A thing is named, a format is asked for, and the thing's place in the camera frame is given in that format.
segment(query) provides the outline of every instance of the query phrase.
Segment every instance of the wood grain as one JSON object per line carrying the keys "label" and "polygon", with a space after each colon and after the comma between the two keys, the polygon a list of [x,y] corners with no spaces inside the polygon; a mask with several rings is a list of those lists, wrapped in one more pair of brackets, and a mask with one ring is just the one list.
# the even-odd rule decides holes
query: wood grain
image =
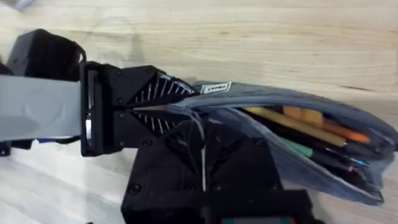
{"label": "wood grain", "polygon": [[[0,15],[4,60],[19,34],[40,27],[75,40],[90,60],[306,91],[398,127],[395,0],[36,0],[23,13],[0,4]],[[83,159],[78,144],[14,150],[0,160],[0,223],[122,223],[134,156]],[[397,170],[395,162],[384,173],[383,206],[310,190],[315,215],[397,223]]]}

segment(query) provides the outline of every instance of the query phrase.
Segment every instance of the white label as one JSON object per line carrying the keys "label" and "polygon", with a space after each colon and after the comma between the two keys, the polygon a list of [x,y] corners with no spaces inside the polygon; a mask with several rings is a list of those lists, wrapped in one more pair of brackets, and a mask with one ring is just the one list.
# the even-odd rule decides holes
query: white label
{"label": "white label", "polygon": [[221,93],[229,91],[229,89],[231,88],[231,84],[232,82],[203,85],[201,87],[200,94]]}

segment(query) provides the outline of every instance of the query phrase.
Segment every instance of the fabric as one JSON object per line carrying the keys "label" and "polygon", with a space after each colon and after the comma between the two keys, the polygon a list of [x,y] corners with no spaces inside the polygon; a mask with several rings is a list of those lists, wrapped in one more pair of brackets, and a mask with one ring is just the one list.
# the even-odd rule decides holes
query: fabric
{"label": "fabric", "polygon": [[[209,119],[214,122],[229,125],[250,137],[266,138],[279,175],[283,179],[368,205],[380,205],[384,202],[380,193],[381,173],[394,160],[393,152],[397,148],[398,133],[379,118],[337,101],[283,88],[208,82],[198,83],[195,88],[206,94],[186,98],[169,105],[169,111],[180,114],[189,114],[192,110],[207,113]],[[353,129],[381,136],[379,139],[383,142],[382,155],[375,161],[368,161],[370,168],[362,169],[367,178],[367,189],[363,190],[346,182],[297,151],[289,149],[289,146],[267,127],[237,109],[247,106],[274,105],[327,111]]]}

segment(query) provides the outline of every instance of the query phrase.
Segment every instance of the black 3d-printed part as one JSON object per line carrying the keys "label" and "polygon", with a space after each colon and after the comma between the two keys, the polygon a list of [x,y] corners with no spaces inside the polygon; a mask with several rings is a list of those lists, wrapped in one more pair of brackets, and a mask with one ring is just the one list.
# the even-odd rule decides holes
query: black 3d-printed part
{"label": "black 3d-printed part", "polygon": [[74,41],[38,29],[17,38],[7,66],[18,76],[78,81],[81,54]]}
{"label": "black 3d-printed part", "polygon": [[7,142],[0,142],[0,157],[9,156],[10,154],[10,145]]}
{"label": "black 3d-printed part", "polygon": [[83,156],[99,156],[138,147],[141,139],[160,136],[187,116],[134,110],[174,103],[198,94],[191,86],[153,66],[120,69],[81,64]]}
{"label": "black 3d-printed part", "polygon": [[127,224],[216,224],[221,218],[274,216],[316,223],[306,191],[282,189],[265,140],[220,124],[204,127],[205,141],[193,121],[142,141],[121,207]]}

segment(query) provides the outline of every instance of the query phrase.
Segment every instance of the robotic arm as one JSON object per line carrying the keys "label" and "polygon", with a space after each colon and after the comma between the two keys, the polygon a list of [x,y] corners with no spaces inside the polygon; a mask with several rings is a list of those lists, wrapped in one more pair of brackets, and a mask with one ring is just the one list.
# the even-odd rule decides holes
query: robotic arm
{"label": "robotic arm", "polygon": [[199,94],[184,81],[153,66],[95,62],[75,63],[79,82],[26,77],[43,68],[34,52],[17,54],[28,66],[11,70],[23,74],[0,75],[0,140],[79,136],[82,156],[138,147],[126,223],[321,223],[305,190],[283,189],[264,139],[206,116],[149,109]]}

